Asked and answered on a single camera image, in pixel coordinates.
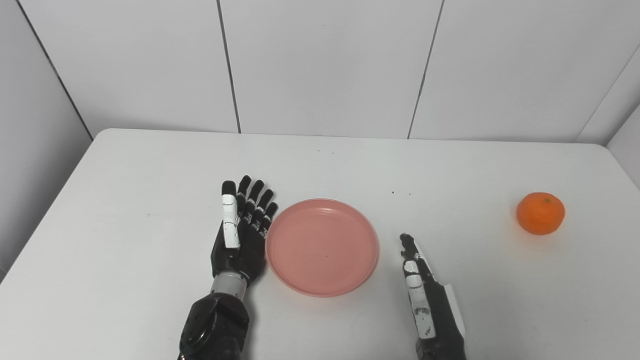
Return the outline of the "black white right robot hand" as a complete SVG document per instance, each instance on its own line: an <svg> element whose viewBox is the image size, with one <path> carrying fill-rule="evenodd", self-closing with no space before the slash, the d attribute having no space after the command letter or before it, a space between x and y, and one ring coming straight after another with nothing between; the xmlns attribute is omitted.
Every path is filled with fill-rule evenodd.
<svg viewBox="0 0 640 360"><path fill-rule="evenodd" d="M402 271L417 331L417 358L465 360L466 327L452 285L436 280L411 235L402 233L399 239L403 248Z"/></svg>

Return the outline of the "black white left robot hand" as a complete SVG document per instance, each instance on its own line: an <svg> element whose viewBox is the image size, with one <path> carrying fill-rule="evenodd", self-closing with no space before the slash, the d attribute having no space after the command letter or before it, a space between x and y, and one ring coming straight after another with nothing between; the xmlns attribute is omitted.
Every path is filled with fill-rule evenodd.
<svg viewBox="0 0 640 360"><path fill-rule="evenodd" d="M222 223L210 256L212 275L235 272L250 286L265 271L266 237L278 204L272 189L249 175L238 184L224 181L221 194Z"/></svg>

